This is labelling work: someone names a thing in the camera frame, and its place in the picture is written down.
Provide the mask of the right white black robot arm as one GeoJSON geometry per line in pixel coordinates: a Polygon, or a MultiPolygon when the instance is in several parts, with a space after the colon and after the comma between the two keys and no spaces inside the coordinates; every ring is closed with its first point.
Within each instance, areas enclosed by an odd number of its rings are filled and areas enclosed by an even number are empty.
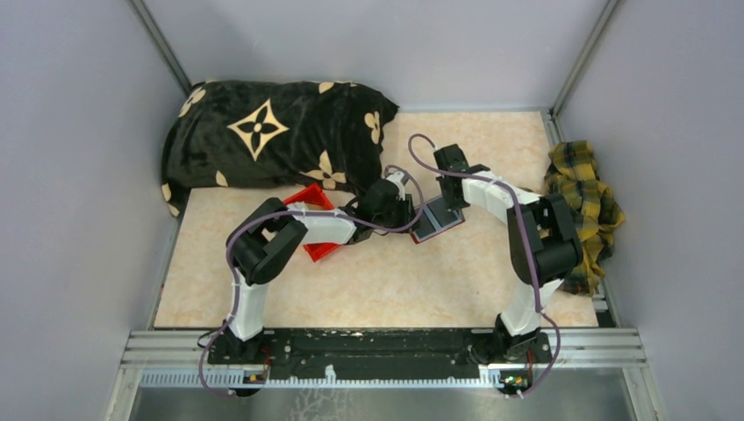
{"type": "Polygon", "coordinates": [[[494,349],[516,361],[540,328],[544,305],[583,262],[572,210],[559,193],[542,195],[512,185],[484,165],[469,165],[458,145],[435,150],[437,182],[453,210],[478,206],[507,227],[518,286],[497,316],[494,349]]]}

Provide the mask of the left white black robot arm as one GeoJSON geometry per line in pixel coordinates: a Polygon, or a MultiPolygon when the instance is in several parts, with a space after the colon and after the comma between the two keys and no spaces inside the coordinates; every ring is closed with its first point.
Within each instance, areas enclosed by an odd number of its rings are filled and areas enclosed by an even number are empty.
{"type": "Polygon", "coordinates": [[[233,304],[225,321],[231,355],[243,363],[261,356],[268,284],[299,247],[353,245],[375,231],[410,232],[420,216],[405,190],[410,179],[394,171],[339,208],[312,185],[285,200],[270,197],[236,228],[225,251],[233,274],[233,304]]]}

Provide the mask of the red plastic bin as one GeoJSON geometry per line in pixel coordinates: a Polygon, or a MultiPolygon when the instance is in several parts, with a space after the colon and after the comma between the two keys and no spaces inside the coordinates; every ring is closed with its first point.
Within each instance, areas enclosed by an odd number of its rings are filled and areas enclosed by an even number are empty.
{"type": "Polygon", "coordinates": [[[317,184],[285,198],[283,203],[291,211],[301,211],[297,218],[307,228],[301,245],[313,262],[318,262],[350,239],[352,224],[338,218],[340,213],[317,184]]]}

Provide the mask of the black credit card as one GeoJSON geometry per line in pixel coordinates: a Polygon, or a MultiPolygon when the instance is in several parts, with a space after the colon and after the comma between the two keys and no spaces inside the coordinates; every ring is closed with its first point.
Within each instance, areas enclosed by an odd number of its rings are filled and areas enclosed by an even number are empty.
{"type": "Polygon", "coordinates": [[[422,209],[417,224],[411,230],[411,237],[416,244],[420,244],[433,237],[437,231],[436,220],[432,220],[431,212],[427,208],[422,209]]]}

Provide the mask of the dark card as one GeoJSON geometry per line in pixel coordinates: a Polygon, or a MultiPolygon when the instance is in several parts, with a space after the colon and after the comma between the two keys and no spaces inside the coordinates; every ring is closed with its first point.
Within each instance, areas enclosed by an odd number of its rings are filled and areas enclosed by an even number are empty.
{"type": "Polygon", "coordinates": [[[446,231],[464,222],[461,212],[450,209],[442,196],[433,199],[428,204],[428,209],[432,214],[432,220],[436,220],[438,231],[446,231]]]}

